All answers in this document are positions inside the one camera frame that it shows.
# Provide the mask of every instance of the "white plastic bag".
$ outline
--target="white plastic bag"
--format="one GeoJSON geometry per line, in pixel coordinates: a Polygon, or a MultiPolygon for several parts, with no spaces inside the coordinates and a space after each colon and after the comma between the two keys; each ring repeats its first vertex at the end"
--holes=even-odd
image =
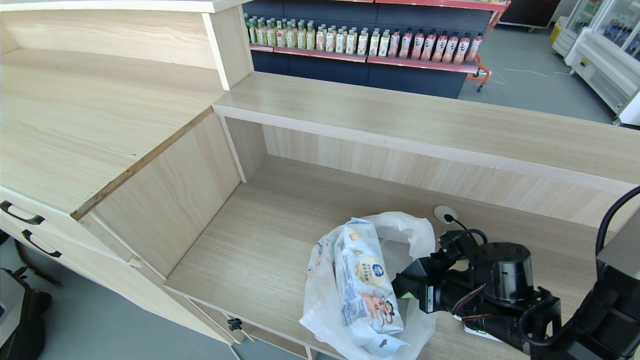
{"type": "MultiPolygon", "coordinates": [[[[400,212],[382,213],[363,219],[375,225],[390,280],[395,279],[396,273],[402,272],[412,261],[435,251],[433,227],[426,219],[400,212]]],[[[333,246],[343,227],[341,225],[323,236],[311,253],[305,284],[304,314],[300,324],[313,332],[318,341],[331,345],[349,360],[378,359],[356,346],[343,325],[333,270],[333,246]]],[[[408,345],[401,346],[386,359],[415,359],[435,331],[436,314],[423,313],[417,299],[398,299],[398,306],[404,331],[394,337],[408,345]]]]}

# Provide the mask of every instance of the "drawer handle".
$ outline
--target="drawer handle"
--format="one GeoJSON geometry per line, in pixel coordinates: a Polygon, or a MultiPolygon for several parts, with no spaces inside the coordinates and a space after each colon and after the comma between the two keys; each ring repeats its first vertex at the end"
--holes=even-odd
{"type": "Polygon", "coordinates": [[[31,235],[33,235],[33,233],[31,231],[25,230],[25,231],[22,232],[22,236],[24,237],[25,240],[30,242],[33,246],[37,247],[40,251],[44,252],[45,254],[49,255],[50,257],[59,258],[62,255],[62,253],[60,251],[46,252],[43,248],[39,247],[38,245],[36,245],[36,243],[34,243],[31,240],[31,235]]]}
{"type": "Polygon", "coordinates": [[[14,214],[9,212],[9,208],[11,207],[11,205],[13,205],[13,204],[11,202],[8,202],[7,200],[2,201],[2,203],[0,203],[0,209],[2,209],[2,211],[4,211],[5,213],[13,216],[14,218],[16,218],[16,219],[18,219],[20,221],[24,221],[27,224],[40,225],[44,221],[44,217],[41,217],[40,215],[35,215],[33,218],[30,218],[30,219],[21,218],[21,217],[19,217],[17,215],[14,215],[14,214]]]}

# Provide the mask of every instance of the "gray floor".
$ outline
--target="gray floor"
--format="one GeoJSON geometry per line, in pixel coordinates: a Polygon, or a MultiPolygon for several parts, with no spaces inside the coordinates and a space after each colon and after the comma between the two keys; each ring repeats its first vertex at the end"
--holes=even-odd
{"type": "Polygon", "coordinates": [[[490,80],[482,92],[477,92],[479,82],[466,81],[459,99],[611,124],[613,111],[580,76],[568,75],[570,68],[551,50],[549,33],[529,34],[513,26],[493,30],[479,55],[495,81],[490,80]]]}
{"type": "MultiPolygon", "coordinates": [[[[478,93],[479,83],[467,81],[460,99],[611,123],[612,112],[578,76],[567,75],[569,68],[552,54],[548,32],[496,29],[480,55],[501,77],[494,79],[504,84],[489,82],[478,93]]],[[[57,288],[34,275],[28,278],[33,287],[50,292],[54,299],[46,314],[47,346],[42,360],[235,359],[226,345],[148,313],[39,254],[31,255],[64,283],[57,288]]],[[[0,247],[0,266],[12,270],[21,266],[12,241],[0,247]]],[[[245,360],[299,359],[260,341],[245,341],[234,348],[245,360]]]]}

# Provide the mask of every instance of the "glass door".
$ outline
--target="glass door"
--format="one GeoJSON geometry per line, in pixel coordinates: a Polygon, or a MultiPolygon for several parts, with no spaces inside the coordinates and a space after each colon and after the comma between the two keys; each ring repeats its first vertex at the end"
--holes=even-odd
{"type": "Polygon", "coordinates": [[[602,2],[603,0],[580,0],[569,20],[567,29],[576,35],[579,34],[582,28],[591,24],[602,2]]]}

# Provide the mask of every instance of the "display fridge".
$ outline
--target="display fridge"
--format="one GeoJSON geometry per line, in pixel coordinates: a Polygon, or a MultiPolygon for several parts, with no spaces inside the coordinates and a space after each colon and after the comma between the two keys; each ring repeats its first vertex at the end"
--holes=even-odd
{"type": "Polygon", "coordinates": [[[607,0],[564,58],[620,122],[635,125],[640,120],[630,113],[634,106],[627,105],[640,86],[639,29],[639,0],[607,0]]]}
{"type": "Polygon", "coordinates": [[[573,46],[575,39],[583,28],[588,27],[594,21],[602,3],[611,0],[580,0],[573,8],[569,21],[560,35],[552,44],[553,50],[562,56],[566,56],[573,46]]]}

